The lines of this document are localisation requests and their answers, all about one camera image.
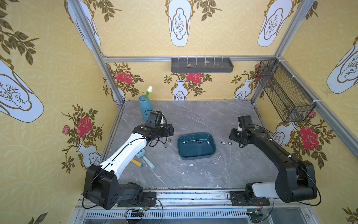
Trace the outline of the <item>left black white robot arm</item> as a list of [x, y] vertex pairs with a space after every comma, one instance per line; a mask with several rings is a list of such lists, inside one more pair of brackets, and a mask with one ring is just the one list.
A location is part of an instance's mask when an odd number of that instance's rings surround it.
[[88, 167], [84, 182], [83, 198], [96, 206], [110, 210], [117, 203], [140, 205], [143, 188], [129, 182], [120, 184], [119, 178], [136, 154], [152, 141], [173, 136], [174, 128], [161, 111], [150, 111], [148, 120], [135, 127], [129, 139], [107, 160]]

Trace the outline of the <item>teal plastic storage box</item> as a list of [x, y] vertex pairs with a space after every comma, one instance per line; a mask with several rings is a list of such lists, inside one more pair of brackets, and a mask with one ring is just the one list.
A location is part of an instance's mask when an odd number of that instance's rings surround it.
[[216, 153], [214, 138], [209, 133], [190, 133], [177, 140], [178, 153], [181, 159], [196, 160], [210, 158]]

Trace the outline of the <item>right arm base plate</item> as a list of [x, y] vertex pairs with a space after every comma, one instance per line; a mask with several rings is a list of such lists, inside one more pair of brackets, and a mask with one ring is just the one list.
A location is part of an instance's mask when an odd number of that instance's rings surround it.
[[227, 195], [233, 206], [269, 206], [267, 198], [256, 197], [246, 191], [230, 191]]

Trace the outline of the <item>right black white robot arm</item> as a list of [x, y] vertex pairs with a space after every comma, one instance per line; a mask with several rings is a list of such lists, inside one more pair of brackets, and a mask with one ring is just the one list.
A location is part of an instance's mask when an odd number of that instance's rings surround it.
[[238, 117], [238, 123], [238, 128], [231, 130], [229, 139], [239, 143], [239, 147], [252, 144], [259, 148], [278, 170], [274, 183], [251, 185], [255, 197], [278, 198], [285, 203], [291, 203], [320, 196], [311, 162], [300, 161], [286, 151], [271, 138], [267, 130], [256, 127], [249, 115]]

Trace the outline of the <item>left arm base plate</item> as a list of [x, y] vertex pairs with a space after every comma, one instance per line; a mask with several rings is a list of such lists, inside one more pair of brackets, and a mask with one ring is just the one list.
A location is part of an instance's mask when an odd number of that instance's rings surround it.
[[152, 208], [156, 206], [157, 193], [155, 191], [145, 191], [142, 194], [141, 199], [135, 199], [134, 201], [122, 201], [117, 204], [117, 207], [147, 207]]

